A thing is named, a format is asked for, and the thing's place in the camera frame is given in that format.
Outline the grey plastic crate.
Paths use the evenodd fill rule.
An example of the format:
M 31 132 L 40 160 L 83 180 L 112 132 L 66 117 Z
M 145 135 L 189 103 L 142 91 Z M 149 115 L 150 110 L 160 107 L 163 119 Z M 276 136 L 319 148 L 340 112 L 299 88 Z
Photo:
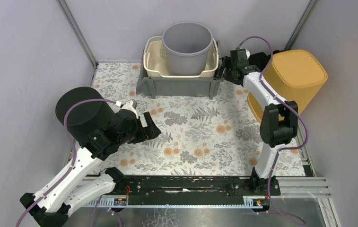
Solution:
M 141 65 L 136 92 L 156 98 L 157 96 L 201 96 L 213 99 L 218 93 L 222 79 L 212 78 L 162 78 L 149 77 Z

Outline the grey round plastic bin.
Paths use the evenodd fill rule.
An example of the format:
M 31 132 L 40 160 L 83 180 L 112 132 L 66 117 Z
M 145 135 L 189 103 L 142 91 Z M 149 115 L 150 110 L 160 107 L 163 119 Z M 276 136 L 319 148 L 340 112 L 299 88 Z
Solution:
M 198 76 L 205 70 L 213 43 L 211 31 L 195 22 L 180 22 L 162 34 L 170 76 Z

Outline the black ribbed waste bin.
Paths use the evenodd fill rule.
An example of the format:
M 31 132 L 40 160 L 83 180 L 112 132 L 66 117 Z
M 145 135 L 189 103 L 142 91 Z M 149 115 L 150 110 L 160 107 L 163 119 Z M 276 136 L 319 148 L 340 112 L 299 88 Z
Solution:
M 76 103 L 89 99 L 103 99 L 101 94 L 91 87 L 77 87 L 65 93 L 57 102 L 55 114 L 63 124 L 66 112 Z M 67 118 L 69 133 L 81 146 L 89 141 L 88 135 L 106 126 L 114 112 L 107 102 L 89 102 L 75 107 Z

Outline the yellow slatted waste basket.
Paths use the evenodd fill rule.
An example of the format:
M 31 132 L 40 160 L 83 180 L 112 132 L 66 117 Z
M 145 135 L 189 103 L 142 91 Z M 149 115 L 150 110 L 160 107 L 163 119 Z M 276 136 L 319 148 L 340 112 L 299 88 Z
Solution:
M 263 77 L 288 101 L 295 101 L 301 114 L 327 81 L 320 62 L 308 51 L 290 50 L 275 53 Z

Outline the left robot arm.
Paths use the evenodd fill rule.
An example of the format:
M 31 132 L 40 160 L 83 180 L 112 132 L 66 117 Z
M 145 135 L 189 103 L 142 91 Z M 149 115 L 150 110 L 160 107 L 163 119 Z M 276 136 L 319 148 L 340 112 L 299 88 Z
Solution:
M 41 227 L 61 227 L 79 208 L 93 199 L 107 194 L 126 193 L 126 176 L 116 167 L 86 185 L 76 188 L 78 183 L 125 143 L 141 143 L 157 138 L 161 130 L 145 112 L 146 127 L 141 124 L 136 110 L 120 109 L 111 116 L 95 116 L 89 131 L 75 131 L 82 136 L 83 145 L 73 158 L 45 187 L 36 193 L 25 193 L 20 203 L 28 210 Z

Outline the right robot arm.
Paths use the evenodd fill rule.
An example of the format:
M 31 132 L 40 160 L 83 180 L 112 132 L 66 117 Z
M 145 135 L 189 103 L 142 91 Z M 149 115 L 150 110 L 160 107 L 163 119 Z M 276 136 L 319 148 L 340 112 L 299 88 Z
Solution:
M 258 106 L 263 108 L 260 123 L 262 154 L 252 170 L 249 182 L 251 192 L 261 195 L 273 183 L 280 150 L 297 135 L 297 103 L 286 101 L 280 96 L 256 67 L 248 65 L 247 60 L 237 65 L 234 58 L 224 57 L 218 77 L 245 87 L 254 96 Z

